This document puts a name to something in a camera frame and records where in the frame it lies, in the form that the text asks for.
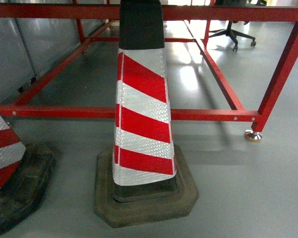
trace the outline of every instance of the office chair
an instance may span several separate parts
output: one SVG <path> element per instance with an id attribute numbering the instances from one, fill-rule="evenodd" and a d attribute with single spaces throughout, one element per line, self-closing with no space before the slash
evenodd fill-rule
<path id="1" fill-rule="evenodd" d="M 246 0 L 216 0 L 215 5 L 222 5 L 222 6 L 245 6 L 246 5 Z M 210 31 L 210 33 L 214 33 L 213 35 L 210 35 L 209 38 L 211 37 L 216 37 L 216 36 L 221 36 L 221 35 L 226 35 L 229 36 L 233 42 L 235 43 L 235 46 L 233 47 L 233 51 L 238 50 L 238 41 L 237 41 L 237 36 L 244 37 L 251 39 L 252 42 L 250 44 L 251 47 L 256 46 L 256 41 L 255 37 L 246 35 L 242 32 L 235 31 L 232 29 L 232 24 L 233 21 L 228 21 L 228 25 L 226 29 L 221 29 L 221 30 L 215 30 L 215 31 Z"/>

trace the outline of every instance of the black rubber base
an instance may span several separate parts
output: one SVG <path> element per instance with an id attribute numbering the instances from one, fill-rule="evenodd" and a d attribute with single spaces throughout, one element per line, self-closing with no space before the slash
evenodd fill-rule
<path id="1" fill-rule="evenodd" d="M 199 197 L 180 147 L 174 146 L 177 163 L 177 194 L 130 202 L 113 198 L 112 151 L 110 147 L 100 153 L 96 164 L 95 201 L 96 214 L 113 228 L 158 222 L 188 216 Z"/>
<path id="2" fill-rule="evenodd" d="M 45 145 L 26 146 L 20 165 L 0 190 L 0 235 L 38 209 L 55 163 Z"/>
<path id="3" fill-rule="evenodd" d="M 114 183 L 113 197 L 118 202 L 130 202 L 174 195 L 179 191 L 176 176 L 173 178 L 135 186 L 119 186 Z"/>

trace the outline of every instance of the traffic cone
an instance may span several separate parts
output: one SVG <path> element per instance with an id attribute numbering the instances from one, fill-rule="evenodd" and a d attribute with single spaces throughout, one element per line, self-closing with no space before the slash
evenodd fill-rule
<path id="1" fill-rule="evenodd" d="M 158 0 L 121 1 L 116 99 L 114 152 L 97 158 L 96 213 L 112 227 L 188 215 L 198 192 L 174 150 Z"/>
<path id="2" fill-rule="evenodd" d="M 50 150 L 24 146 L 0 116 L 0 234 L 35 211 L 54 165 Z"/>

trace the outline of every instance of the red metal table frame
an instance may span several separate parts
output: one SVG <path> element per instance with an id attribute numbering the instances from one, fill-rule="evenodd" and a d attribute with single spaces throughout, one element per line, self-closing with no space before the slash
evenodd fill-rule
<path id="1" fill-rule="evenodd" d="M 173 120 L 249 121 L 252 129 L 261 132 L 277 101 L 277 98 L 298 57 L 298 7 L 219 7 L 219 6 L 163 6 L 164 20 L 184 20 L 192 39 L 166 38 L 166 42 L 195 42 L 220 86 L 231 110 L 171 109 Z M 76 19 L 81 45 L 56 67 L 38 79 L 11 104 L 0 105 L 0 114 L 7 117 L 44 117 L 113 119 L 114 108 L 30 106 L 27 103 L 53 78 L 95 41 L 118 41 L 118 38 L 100 37 L 114 20 L 119 20 L 119 5 L 110 4 L 25 4 L 0 3 L 0 17 L 14 18 L 73 18 Z M 80 19 L 110 19 L 92 36 L 85 37 Z M 257 111 L 246 110 L 221 70 L 206 49 L 206 39 L 198 39 L 187 20 L 232 21 L 287 21 L 295 22 L 281 58 Z"/>

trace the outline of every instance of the glossy floor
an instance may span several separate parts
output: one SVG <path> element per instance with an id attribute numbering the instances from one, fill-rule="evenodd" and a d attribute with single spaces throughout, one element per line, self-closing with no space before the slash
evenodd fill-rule
<path id="1" fill-rule="evenodd" d="M 193 22 L 202 29 L 201 22 Z M 215 21 L 211 28 L 224 26 Z M 293 27 L 243 22 L 238 52 L 225 36 L 208 49 L 247 109 L 257 109 Z M 167 36 L 189 36 L 181 22 Z M 117 34 L 117 27 L 106 34 Z M 114 106 L 117 43 L 99 43 L 69 65 L 32 104 Z M 193 44 L 166 43 L 172 108 L 228 109 Z M 113 144 L 113 120 L 11 120 L 24 142 L 44 142 L 58 165 L 40 209 L 3 238 L 298 238 L 298 60 L 264 129 L 247 142 L 250 123 L 173 121 L 174 141 L 189 164 L 200 198 L 188 217 L 112 229 L 93 212 L 95 159 Z"/>

